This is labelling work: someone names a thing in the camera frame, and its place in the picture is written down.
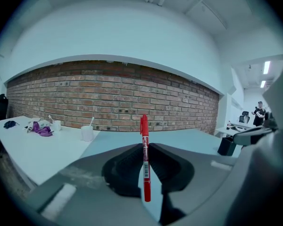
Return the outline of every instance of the white cup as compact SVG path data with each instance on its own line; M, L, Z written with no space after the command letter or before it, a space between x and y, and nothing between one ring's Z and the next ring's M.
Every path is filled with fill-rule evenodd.
M83 141L93 140L93 126L82 126L81 131Z
M53 128L55 131L61 130L61 121L54 121L53 122Z

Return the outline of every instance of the black box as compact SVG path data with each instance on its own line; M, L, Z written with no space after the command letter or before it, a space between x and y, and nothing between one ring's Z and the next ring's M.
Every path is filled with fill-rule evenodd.
M222 156L232 156L236 148L236 143L232 137L223 137L220 143L218 153Z

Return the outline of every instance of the purple cloth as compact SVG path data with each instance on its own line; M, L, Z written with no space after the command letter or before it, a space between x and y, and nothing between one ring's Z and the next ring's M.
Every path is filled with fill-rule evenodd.
M33 131L38 133L42 137L50 137L52 136L52 132L50 131L49 126L44 127L40 130L39 124L37 122L33 122Z

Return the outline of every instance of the fluorescent light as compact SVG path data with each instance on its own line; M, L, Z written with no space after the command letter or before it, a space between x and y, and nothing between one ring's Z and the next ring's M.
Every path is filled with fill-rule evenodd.
M267 74L267 73L268 73L269 64L270 64L270 61L266 61L266 62L264 63L264 71L263 71L263 74Z
M266 82L266 81L262 81L262 82L261 82L261 86L260 86L261 88L263 88L263 87L264 87L265 82Z

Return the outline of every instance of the brick wall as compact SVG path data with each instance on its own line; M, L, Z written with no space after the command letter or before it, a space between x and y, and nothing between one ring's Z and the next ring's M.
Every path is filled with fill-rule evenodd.
M51 65L8 83L8 115L61 120L80 128L139 131L198 128L213 134L219 95L182 77L140 65L77 61Z

